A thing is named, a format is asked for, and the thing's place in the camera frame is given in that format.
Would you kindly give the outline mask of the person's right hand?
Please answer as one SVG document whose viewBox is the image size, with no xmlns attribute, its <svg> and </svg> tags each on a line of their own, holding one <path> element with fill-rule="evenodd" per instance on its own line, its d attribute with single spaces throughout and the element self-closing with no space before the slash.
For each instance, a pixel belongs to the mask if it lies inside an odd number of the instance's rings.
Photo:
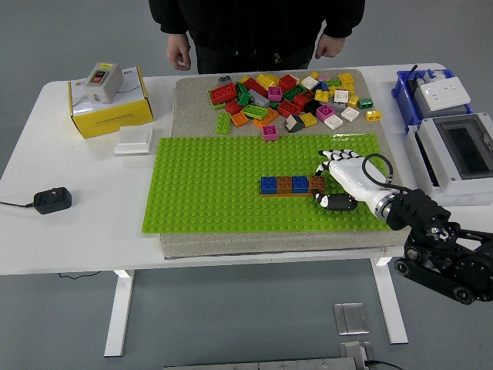
<svg viewBox="0 0 493 370">
<path fill-rule="evenodd" d="M 169 34 L 166 47 L 166 56 L 175 70 L 190 70 L 191 60 L 189 57 L 189 51 L 190 44 L 187 34 Z"/>
</svg>

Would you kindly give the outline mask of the person's left hand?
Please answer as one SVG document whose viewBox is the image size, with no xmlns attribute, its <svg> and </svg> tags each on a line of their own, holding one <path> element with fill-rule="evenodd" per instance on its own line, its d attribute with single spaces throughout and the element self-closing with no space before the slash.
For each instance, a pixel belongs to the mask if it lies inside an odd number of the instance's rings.
<svg viewBox="0 0 493 370">
<path fill-rule="evenodd" d="M 322 33 L 317 42 L 315 59 L 336 57 L 342 51 L 345 41 L 345 38 L 334 38 Z"/>
</svg>

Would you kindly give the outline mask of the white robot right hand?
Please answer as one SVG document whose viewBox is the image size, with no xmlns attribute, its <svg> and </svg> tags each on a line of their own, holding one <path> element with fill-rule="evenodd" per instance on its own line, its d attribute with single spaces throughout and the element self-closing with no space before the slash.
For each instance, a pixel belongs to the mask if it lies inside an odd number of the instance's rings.
<svg viewBox="0 0 493 370">
<path fill-rule="evenodd" d="M 327 210 L 353 210 L 359 201 L 363 201 L 374 216 L 384 219 L 384 208 L 394 198 L 394 192 L 388 189 L 383 173 L 353 150 L 319 150 L 318 153 L 327 161 L 319 165 L 315 175 L 328 171 L 347 193 L 328 195 L 313 190 L 319 205 Z"/>
</svg>

